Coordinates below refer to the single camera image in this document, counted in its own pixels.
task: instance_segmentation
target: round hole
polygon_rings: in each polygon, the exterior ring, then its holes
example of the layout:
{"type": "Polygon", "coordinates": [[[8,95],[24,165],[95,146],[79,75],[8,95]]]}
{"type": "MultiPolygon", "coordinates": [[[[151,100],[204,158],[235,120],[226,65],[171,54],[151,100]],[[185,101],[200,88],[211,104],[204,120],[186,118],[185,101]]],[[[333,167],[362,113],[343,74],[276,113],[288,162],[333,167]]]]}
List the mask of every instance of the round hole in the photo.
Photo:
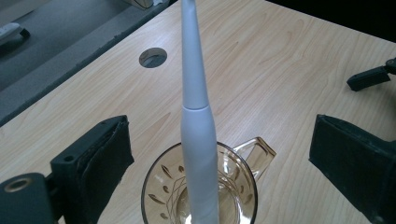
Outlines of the round hole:
{"type": "Polygon", "coordinates": [[[4,190],[8,193],[16,192],[16,191],[26,188],[31,183],[32,183],[31,178],[17,179],[17,180],[12,181],[11,183],[7,184],[6,187],[4,188],[4,190]]]}
{"type": "Polygon", "coordinates": [[[74,159],[73,156],[66,156],[66,157],[64,158],[64,161],[72,161],[73,159],[74,159]]]}
{"type": "Polygon", "coordinates": [[[146,49],[139,57],[139,63],[146,68],[158,67],[166,61],[166,51],[160,48],[146,49]]]}

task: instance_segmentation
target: glass cup handle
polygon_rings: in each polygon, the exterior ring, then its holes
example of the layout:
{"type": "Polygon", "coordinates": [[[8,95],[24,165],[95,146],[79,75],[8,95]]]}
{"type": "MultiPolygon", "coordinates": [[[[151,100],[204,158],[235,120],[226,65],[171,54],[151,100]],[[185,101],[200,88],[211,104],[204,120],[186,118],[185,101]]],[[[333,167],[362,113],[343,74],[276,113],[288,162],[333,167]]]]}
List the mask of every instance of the glass cup handle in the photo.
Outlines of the glass cup handle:
{"type": "Polygon", "coordinates": [[[246,161],[256,181],[259,180],[276,155],[260,137],[255,137],[234,147],[233,151],[246,161]]]}

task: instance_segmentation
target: gray surface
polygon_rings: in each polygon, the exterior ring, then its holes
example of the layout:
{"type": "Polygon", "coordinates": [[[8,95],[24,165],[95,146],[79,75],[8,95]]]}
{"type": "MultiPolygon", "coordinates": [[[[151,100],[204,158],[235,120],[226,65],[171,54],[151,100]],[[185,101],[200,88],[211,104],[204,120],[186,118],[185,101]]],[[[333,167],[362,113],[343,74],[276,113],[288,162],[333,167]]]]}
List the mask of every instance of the gray surface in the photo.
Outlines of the gray surface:
{"type": "Polygon", "coordinates": [[[0,47],[0,126],[168,7],[52,0],[17,20],[30,31],[0,47]]]}

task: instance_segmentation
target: glass cup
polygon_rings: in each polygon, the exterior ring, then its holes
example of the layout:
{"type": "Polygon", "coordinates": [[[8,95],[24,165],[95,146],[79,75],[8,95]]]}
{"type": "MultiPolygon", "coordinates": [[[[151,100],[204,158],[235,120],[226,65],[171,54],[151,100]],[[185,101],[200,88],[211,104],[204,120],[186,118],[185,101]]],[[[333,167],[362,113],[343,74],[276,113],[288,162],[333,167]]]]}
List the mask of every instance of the glass cup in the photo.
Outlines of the glass cup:
{"type": "MultiPolygon", "coordinates": [[[[141,195],[145,223],[191,223],[182,153],[176,144],[149,169],[141,195]]],[[[254,223],[256,181],[275,155],[260,137],[234,148],[218,143],[219,223],[254,223]]]]}

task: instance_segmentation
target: light wood tabletop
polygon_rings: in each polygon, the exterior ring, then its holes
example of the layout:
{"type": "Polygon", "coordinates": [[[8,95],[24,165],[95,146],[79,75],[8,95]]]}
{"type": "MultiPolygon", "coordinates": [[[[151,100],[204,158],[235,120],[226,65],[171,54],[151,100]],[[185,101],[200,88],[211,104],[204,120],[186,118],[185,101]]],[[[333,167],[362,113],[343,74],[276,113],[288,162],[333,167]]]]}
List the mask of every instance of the light wood tabletop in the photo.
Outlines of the light wood tabletop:
{"type": "MultiPolygon", "coordinates": [[[[258,183],[256,223],[369,223],[308,161],[317,114],[396,138],[396,83],[359,92],[346,81],[396,56],[396,44],[263,0],[199,0],[208,94],[218,141],[260,136],[277,153],[258,183]]],[[[180,1],[0,129],[0,181],[50,173],[50,160],[96,123],[130,121],[128,168],[99,223],[143,223],[151,164],[180,142],[180,1]],[[139,64],[162,48],[156,68],[139,64]]]]}

